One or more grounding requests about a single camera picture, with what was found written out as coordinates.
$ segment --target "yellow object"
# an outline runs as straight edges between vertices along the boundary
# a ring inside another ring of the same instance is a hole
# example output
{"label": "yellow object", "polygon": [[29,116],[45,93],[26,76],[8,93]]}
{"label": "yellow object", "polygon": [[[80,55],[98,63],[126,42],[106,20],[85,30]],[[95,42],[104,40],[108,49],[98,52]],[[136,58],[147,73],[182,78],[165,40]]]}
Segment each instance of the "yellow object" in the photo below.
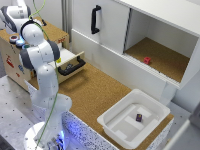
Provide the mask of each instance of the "yellow object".
{"label": "yellow object", "polygon": [[56,60],[57,63],[61,63],[61,58],[59,58],[58,60]]}

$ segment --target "drawer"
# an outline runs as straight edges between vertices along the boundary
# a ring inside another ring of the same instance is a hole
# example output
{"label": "drawer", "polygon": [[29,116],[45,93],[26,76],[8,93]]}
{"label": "drawer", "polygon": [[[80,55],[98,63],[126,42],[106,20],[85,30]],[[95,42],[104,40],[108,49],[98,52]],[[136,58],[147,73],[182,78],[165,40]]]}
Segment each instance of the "drawer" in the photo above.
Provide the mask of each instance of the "drawer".
{"label": "drawer", "polygon": [[116,54],[76,30],[72,30],[72,41],[73,52],[84,51],[88,63],[131,89],[138,88],[155,99],[161,99],[167,84],[164,78],[150,73],[137,62]]}
{"label": "drawer", "polygon": [[[78,62],[78,59],[80,58],[81,60],[84,61],[84,55],[85,55],[84,52],[80,52],[77,55],[75,55],[72,52],[68,51],[67,49],[61,49],[60,50],[61,62],[56,63],[56,65],[58,68],[60,67],[62,70],[69,71],[70,68],[76,67],[77,65],[81,65],[80,62]],[[49,64],[55,68],[54,62],[51,62]],[[58,72],[59,84],[65,81],[66,79],[70,78],[71,76],[75,75],[76,73],[80,72],[82,69],[83,69],[83,66],[76,69],[74,72],[70,73],[67,76],[63,76]]]}
{"label": "drawer", "polygon": [[[96,28],[91,33],[92,11],[96,5]],[[73,0],[73,29],[88,36],[97,43],[122,54],[130,9],[113,0]]]}

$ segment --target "black handle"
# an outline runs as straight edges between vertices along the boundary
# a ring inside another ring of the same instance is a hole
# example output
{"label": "black handle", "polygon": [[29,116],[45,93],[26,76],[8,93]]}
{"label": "black handle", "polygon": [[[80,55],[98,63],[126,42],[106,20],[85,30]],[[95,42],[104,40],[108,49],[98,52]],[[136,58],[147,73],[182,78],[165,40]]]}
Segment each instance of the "black handle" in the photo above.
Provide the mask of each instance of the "black handle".
{"label": "black handle", "polygon": [[96,5],[96,8],[92,10],[92,25],[91,25],[91,30],[92,34],[98,33],[100,30],[96,28],[96,12],[101,10],[101,7]]}
{"label": "black handle", "polygon": [[79,64],[69,69],[66,68],[65,70],[62,70],[61,67],[58,67],[58,72],[63,76],[67,76],[86,64],[85,61],[80,58],[80,56],[77,57],[77,61]]}

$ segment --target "open drawer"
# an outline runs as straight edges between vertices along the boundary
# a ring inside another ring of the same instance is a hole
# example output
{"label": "open drawer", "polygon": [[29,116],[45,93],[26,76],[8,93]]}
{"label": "open drawer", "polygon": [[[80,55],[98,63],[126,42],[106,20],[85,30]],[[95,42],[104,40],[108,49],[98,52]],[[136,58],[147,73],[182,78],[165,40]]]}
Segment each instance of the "open drawer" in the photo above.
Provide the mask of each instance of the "open drawer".
{"label": "open drawer", "polygon": [[[75,55],[65,48],[60,48],[61,62],[56,62],[56,65],[58,67],[59,84],[83,69],[83,66],[85,64],[84,54],[84,52],[80,52],[79,54]],[[49,64],[56,68],[54,62],[51,62]]]}

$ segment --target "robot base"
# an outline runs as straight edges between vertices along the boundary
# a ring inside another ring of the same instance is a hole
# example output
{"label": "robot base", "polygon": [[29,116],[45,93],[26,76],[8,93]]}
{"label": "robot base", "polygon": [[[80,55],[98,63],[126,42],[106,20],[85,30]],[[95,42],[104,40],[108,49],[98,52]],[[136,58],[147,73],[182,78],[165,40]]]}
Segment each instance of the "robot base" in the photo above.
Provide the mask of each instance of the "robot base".
{"label": "robot base", "polygon": [[[39,146],[36,149],[37,141],[34,140],[34,137],[37,135],[37,133],[43,127],[43,125],[44,122],[37,123],[26,132],[24,137],[25,150],[57,150],[57,147],[53,145],[52,142],[49,142],[46,145],[39,144]],[[64,149],[66,149],[66,147],[68,147],[70,139],[66,137],[66,135],[63,135],[63,139],[65,139]]]}

